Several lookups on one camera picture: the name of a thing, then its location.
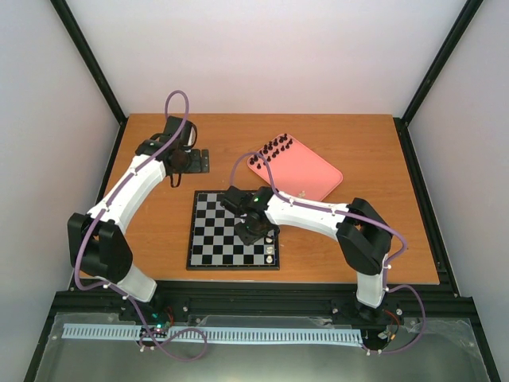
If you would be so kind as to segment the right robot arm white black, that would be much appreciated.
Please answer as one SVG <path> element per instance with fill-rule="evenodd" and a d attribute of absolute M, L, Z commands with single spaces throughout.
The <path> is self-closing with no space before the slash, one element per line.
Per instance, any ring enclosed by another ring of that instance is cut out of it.
<path fill-rule="evenodd" d="M 349 204 L 327 204 L 293 197 L 262 187 L 248 192 L 231 186 L 220 202 L 240 219 L 235 234 L 246 245 L 278 234 L 280 226 L 300 228 L 335 240 L 347 265 L 356 272 L 356 300 L 346 316 L 365 322 L 383 317 L 386 266 L 394 230 L 364 199 Z"/>

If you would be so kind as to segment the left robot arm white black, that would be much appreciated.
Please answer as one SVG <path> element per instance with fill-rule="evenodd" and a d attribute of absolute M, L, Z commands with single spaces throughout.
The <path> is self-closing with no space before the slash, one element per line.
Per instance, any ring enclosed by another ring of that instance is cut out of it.
<path fill-rule="evenodd" d="M 86 290 L 81 275 L 96 286 L 118 291 L 138 301 L 137 309 L 148 320 L 159 319 L 165 300 L 155 294 L 157 283 L 134 264 L 125 234 L 134 214 L 153 189 L 165 179 L 173 188 L 185 173 L 208 172 L 208 156 L 196 145 L 197 127 L 187 119 L 169 116 L 161 133 L 143 141 L 127 171 L 110 192 L 87 213 L 68 220 L 68 245 L 75 284 Z"/>

